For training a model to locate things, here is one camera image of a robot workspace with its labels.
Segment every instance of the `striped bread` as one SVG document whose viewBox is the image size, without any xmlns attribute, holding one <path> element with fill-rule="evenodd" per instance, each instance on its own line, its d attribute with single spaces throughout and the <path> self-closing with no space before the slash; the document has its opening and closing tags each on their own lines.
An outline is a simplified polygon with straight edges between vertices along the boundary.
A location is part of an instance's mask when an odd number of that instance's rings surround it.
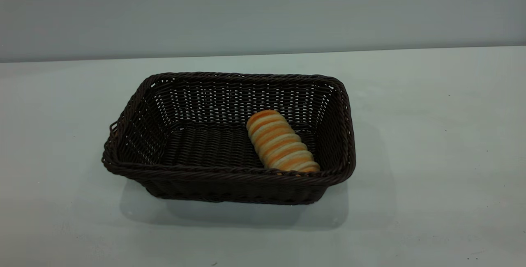
<svg viewBox="0 0 526 267">
<path fill-rule="evenodd" d="M 248 119 L 247 130 L 265 168 L 300 172 L 320 170 L 307 146 L 279 112 L 257 112 Z"/>
</svg>

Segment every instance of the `gray wall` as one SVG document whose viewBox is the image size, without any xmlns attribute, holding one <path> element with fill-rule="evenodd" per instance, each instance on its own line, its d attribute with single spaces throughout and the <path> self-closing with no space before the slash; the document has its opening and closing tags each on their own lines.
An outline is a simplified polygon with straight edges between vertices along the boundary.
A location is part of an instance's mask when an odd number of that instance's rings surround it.
<svg viewBox="0 0 526 267">
<path fill-rule="evenodd" d="M 526 0 L 1 0 L 0 61 L 526 44 Z"/>
</svg>

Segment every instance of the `basket bottom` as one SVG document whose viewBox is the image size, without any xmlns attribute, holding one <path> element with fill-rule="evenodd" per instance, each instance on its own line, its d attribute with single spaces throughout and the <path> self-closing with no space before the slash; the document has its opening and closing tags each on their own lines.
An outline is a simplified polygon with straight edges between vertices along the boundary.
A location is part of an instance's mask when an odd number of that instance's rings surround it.
<svg viewBox="0 0 526 267">
<path fill-rule="evenodd" d="M 297 134 L 316 157 L 314 135 L 308 131 L 297 131 Z M 160 164 L 199 167 L 263 167 L 244 126 L 222 127 L 202 123 L 188 125 L 174 131 L 168 138 Z"/>
<path fill-rule="evenodd" d="M 314 135 L 297 134 L 316 157 Z M 186 125 L 169 136 L 161 164 L 206 168 L 263 168 L 244 126 Z M 155 197 L 207 202 L 271 203 L 308 205 L 325 192 L 323 186 L 291 186 L 230 181 L 136 180 Z"/>
</svg>

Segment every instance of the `rectangular basket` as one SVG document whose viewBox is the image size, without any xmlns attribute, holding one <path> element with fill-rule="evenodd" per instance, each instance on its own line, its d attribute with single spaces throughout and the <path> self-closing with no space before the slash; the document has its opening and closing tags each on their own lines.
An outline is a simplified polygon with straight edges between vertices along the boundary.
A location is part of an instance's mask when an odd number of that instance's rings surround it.
<svg viewBox="0 0 526 267">
<path fill-rule="evenodd" d="M 245 125 L 264 109 L 287 119 L 321 171 L 263 168 Z M 309 204 L 355 168 L 345 87 L 321 75 L 153 75 L 110 126 L 104 148 L 110 172 L 169 199 Z"/>
</svg>

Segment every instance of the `bread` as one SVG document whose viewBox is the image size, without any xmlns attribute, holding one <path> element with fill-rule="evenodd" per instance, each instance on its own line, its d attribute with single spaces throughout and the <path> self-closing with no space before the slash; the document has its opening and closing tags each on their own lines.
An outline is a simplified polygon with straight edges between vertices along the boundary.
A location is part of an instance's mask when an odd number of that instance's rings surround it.
<svg viewBox="0 0 526 267">
<path fill-rule="evenodd" d="M 248 119 L 247 130 L 265 168 L 301 172 L 320 170 L 312 153 L 279 112 L 257 112 Z"/>
</svg>

